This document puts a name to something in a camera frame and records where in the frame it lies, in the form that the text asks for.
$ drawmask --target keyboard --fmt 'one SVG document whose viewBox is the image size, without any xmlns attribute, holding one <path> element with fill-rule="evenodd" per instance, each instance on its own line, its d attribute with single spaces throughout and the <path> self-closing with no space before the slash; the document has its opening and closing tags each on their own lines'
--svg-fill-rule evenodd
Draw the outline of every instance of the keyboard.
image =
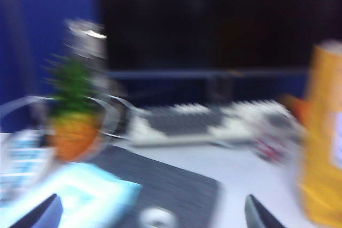
<svg viewBox="0 0 342 228">
<path fill-rule="evenodd" d="M 129 129 L 130 141 L 137 147 L 247 143 L 261 131 L 294 136 L 299 126 L 291 113 L 273 100 L 148 107 L 137 113 Z"/>
</svg>

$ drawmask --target cable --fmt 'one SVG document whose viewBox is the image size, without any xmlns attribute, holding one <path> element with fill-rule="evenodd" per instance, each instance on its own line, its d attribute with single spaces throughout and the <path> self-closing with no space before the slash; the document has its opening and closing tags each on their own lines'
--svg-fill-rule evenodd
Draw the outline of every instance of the cable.
<svg viewBox="0 0 342 228">
<path fill-rule="evenodd" d="M 8 113 L 15 111 L 21 107 L 26 105 L 38 102 L 40 100 L 54 100 L 53 98 L 49 97 L 42 97 L 42 96 L 24 96 L 16 100 L 9 101 L 3 105 L 0 105 L 0 116 L 3 119 Z"/>
<path fill-rule="evenodd" d="M 131 111 L 133 111 L 133 110 L 135 110 L 135 111 L 138 110 L 137 107 L 135 107 L 133 104 L 131 104 L 129 101 L 127 101 L 127 100 L 125 100 L 125 99 L 123 99 L 123 98 L 120 98 L 120 97 L 117 97 L 117 96 L 112 96 L 112 95 L 108 95 L 108 96 L 109 96 L 110 98 L 113 98 L 113 99 L 118 100 L 120 103 L 124 104 L 124 105 L 125 105 L 128 109 L 130 109 Z M 105 102 L 105 101 L 102 101 L 102 100 L 99 100 L 99 99 L 95 99 L 95 98 L 91 98 L 91 97 L 88 97 L 88 98 L 89 98 L 89 99 L 92 99 L 92 100 L 95 100 L 95 101 L 98 102 L 100 105 L 102 105 L 106 110 L 107 110 L 108 108 L 106 108 L 106 107 L 103 105 L 103 103 L 104 103 L 106 106 L 110 106 L 110 107 L 113 108 L 113 106 L 111 106 L 110 104 L 108 104 L 108 103 Z M 119 124 L 119 122 L 116 123 L 114 129 L 112 129 L 113 131 L 116 130 L 116 128 L 118 127 L 118 124 Z M 126 136 L 119 136 L 119 135 L 115 135 L 115 134 L 112 134 L 112 133 L 107 133 L 107 132 L 103 131 L 103 128 L 100 129 L 99 132 L 101 132 L 102 134 L 104 134 L 104 135 L 106 135 L 106 136 L 110 136 L 110 137 L 115 137 L 115 138 L 120 138 L 120 139 L 129 140 L 129 138 L 126 137 Z"/>
</svg>

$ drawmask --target black monitor screen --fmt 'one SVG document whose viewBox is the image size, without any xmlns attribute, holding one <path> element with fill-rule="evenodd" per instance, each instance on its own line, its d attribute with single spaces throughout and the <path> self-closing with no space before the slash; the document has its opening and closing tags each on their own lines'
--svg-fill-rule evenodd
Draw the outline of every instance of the black monitor screen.
<svg viewBox="0 0 342 228">
<path fill-rule="evenodd" d="M 111 69 L 306 67 L 342 0 L 100 0 Z"/>
</svg>

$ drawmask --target white desk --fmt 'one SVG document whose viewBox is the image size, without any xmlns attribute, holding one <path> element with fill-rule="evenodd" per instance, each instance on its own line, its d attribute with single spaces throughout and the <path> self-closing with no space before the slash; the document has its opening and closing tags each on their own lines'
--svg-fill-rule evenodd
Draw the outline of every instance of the white desk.
<svg viewBox="0 0 342 228">
<path fill-rule="evenodd" d="M 287 228 L 315 228 L 305 218 L 296 196 L 295 166 L 280 166 L 255 156 L 250 149 L 228 150 L 211 145 L 134 148 L 128 142 L 115 144 L 150 159 L 218 180 L 221 196 L 212 228 L 245 228 L 244 204 L 254 196 Z"/>
</svg>

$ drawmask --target pineapple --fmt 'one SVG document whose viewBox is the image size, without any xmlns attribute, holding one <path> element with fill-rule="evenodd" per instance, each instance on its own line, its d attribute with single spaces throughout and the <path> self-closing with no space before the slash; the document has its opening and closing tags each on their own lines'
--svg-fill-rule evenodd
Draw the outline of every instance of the pineapple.
<svg viewBox="0 0 342 228">
<path fill-rule="evenodd" d="M 92 102 L 88 72 L 76 58 L 61 57 L 50 69 L 54 77 L 56 105 L 52 110 L 54 130 L 49 141 L 62 161 L 78 160 L 89 153 L 98 134 L 98 122 Z"/>
</svg>

